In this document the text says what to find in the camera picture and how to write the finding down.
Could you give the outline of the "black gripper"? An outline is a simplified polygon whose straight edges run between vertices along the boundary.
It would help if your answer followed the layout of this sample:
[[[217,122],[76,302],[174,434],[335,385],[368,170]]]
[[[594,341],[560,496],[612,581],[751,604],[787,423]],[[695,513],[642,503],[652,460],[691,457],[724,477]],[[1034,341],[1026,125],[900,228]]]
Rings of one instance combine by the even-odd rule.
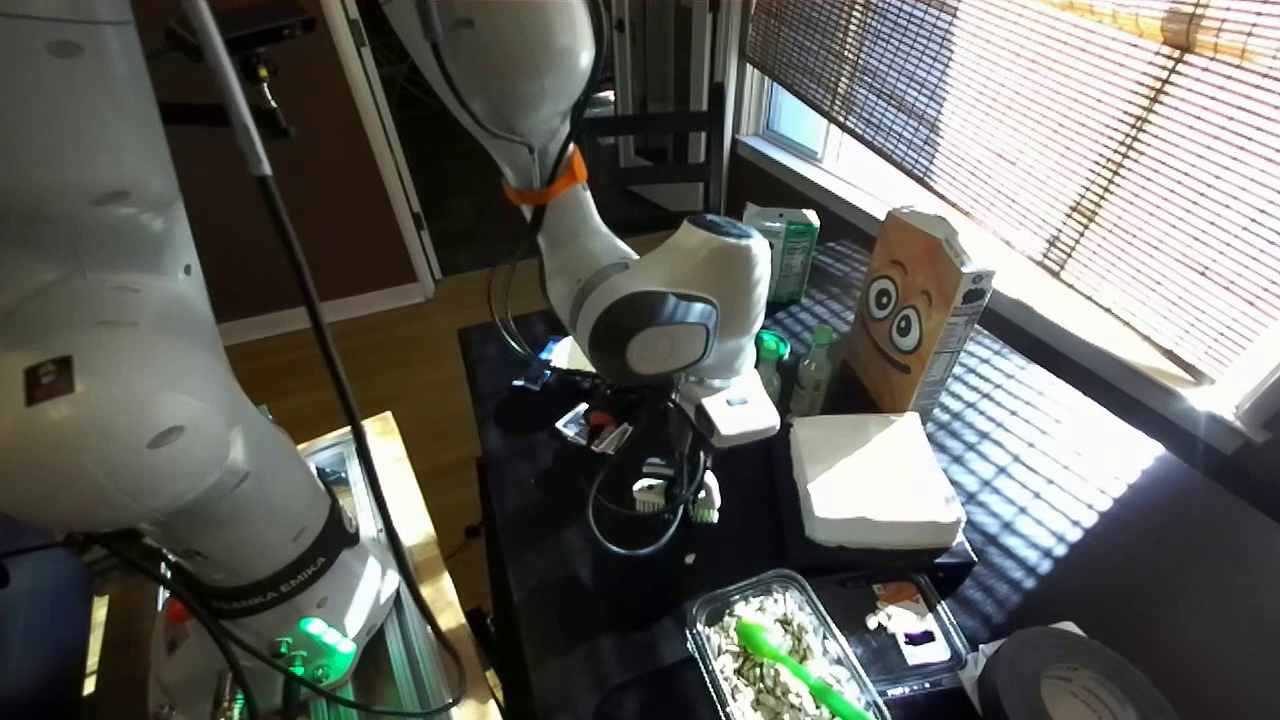
[[[704,434],[675,401],[652,406],[638,423],[638,477],[629,513],[686,513],[691,526],[718,529],[724,493]]]

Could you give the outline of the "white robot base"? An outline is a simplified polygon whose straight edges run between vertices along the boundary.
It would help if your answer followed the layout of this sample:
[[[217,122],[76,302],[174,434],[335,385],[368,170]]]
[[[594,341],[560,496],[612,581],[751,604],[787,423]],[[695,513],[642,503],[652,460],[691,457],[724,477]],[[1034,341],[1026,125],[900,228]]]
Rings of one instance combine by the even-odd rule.
[[[457,708],[457,666],[413,607],[378,513],[335,508],[282,583],[202,583],[154,562],[154,720],[432,720]]]

